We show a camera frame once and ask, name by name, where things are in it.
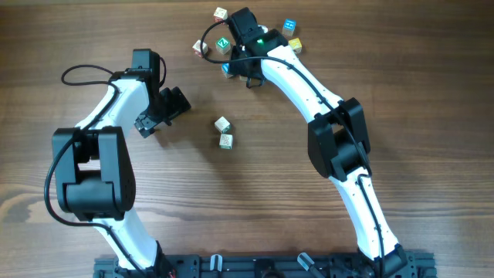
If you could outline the green V block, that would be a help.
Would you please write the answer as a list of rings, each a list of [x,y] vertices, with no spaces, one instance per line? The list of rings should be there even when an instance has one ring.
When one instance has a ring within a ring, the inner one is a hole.
[[[231,129],[231,123],[225,117],[218,118],[214,126],[221,134],[226,134]]]

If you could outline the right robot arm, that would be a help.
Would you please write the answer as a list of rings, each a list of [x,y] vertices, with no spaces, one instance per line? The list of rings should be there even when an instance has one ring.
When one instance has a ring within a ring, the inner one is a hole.
[[[349,212],[366,274],[391,277],[406,265],[374,192],[368,161],[370,142],[363,107],[329,91],[300,62],[286,38],[265,30],[248,8],[227,19],[235,40],[229,68],[249,80],[274,83],[308,124],[313,167],[335,184]]]

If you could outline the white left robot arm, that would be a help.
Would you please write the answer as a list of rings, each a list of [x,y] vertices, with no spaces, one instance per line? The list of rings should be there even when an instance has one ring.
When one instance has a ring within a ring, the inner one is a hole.
[[[95,260],[95,277],[175,275],[134,209],[136,181],[126,144],[131,128],[149,137],[157,125],[170,125],[190,109],[178,87],[163,86],[165,77],[161,56],[135,49],[131,66],[105,81],[108,91],[92,113],[52,136],[44,189],[49,214],[64,225],[94,227],[116,254]]]

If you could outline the green-edged wooden block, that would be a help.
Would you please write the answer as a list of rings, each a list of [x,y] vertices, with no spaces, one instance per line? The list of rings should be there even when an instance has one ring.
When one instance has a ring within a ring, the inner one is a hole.
[[[232,149],[233,136],[231,134],[221,134],[219,147],[222,149]]]

